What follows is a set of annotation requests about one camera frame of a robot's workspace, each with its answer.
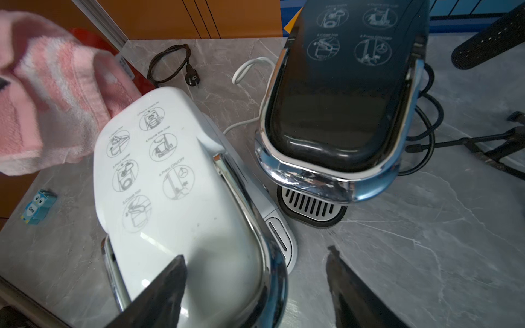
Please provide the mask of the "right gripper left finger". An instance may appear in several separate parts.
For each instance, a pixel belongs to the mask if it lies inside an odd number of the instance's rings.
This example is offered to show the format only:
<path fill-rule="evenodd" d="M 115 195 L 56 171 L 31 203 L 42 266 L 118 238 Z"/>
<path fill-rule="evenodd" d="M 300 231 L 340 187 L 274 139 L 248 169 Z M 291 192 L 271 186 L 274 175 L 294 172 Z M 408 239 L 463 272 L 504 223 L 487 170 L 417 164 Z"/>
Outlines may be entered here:
<path fill-rule="evenodd" d="M 177 327 L 186 282 L 185 258 L 178 255 L 108 327 Z"/>

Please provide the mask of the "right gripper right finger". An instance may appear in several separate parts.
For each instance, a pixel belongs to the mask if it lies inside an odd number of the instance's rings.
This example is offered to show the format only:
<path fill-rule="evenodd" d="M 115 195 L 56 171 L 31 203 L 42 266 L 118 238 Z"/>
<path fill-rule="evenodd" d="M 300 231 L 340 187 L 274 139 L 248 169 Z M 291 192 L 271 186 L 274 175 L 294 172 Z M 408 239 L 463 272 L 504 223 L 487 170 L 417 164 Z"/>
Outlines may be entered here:
<path fill-rule="evenodd" d="M 335 246 L 328 250 L 325 268 L 337 327 L 408 328 L 345 263 Z"/>

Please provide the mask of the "white coffee machine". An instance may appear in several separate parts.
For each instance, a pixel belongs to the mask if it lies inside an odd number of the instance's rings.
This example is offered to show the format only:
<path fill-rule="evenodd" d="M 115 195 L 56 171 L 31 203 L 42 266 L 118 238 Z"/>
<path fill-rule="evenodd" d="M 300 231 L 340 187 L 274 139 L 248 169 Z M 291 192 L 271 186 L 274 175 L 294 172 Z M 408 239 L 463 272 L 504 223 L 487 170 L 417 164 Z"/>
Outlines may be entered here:
<path fill-rule="evenodd" d="M 94 199 L 120 314 L 182 255 L 187 282 L 177 327 L 280 325 L 295 237 L 184 91 L 153 90 L 109 121 L 94 151 Z"/>

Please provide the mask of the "black coffee machine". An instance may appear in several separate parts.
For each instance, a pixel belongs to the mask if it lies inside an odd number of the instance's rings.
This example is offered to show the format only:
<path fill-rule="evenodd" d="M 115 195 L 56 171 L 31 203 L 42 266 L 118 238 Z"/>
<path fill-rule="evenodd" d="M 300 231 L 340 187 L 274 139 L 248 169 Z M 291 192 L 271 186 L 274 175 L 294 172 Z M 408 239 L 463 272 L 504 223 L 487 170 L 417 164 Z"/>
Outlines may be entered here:
<path fill-rule="evenodd" d="M 290 217 L 342 220 L 399 176 L 429 36 L 428 1 L 307 1 L 262 100 L 255 153 Z"/>

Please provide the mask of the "pink cloth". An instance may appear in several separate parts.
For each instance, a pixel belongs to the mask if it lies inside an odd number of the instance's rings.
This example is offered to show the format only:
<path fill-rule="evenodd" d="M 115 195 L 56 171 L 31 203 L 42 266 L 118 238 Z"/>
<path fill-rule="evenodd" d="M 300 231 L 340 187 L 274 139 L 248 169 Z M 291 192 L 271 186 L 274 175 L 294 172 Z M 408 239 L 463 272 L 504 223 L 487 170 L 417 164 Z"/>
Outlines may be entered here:
<path fill-rule="evenodd" d="M 141 96 L 108 51 L 29 12 L 1 12 L 1 172 L 76 163 Z"/>

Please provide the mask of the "red coffee machine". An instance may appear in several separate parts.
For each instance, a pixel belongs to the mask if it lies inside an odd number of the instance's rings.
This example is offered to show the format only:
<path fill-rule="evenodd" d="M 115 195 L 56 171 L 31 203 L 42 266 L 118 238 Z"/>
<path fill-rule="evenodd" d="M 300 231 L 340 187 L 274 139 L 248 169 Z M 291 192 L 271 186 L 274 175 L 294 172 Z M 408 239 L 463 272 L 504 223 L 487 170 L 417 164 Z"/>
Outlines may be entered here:
<path fill-rule="evenodd" d="M 97 49 L 110 52 L 119 62 L 122 69 L 133 80 L 137 89 L 142 95 L 155 89 L 155 86 L 146 79 L 134 66 L 132 66 L 116 48 L 114 48 L 106 39 L 99 35 L 82 28 L 73 28 L 70 33 L 74 35 L 82 44 Z"/>

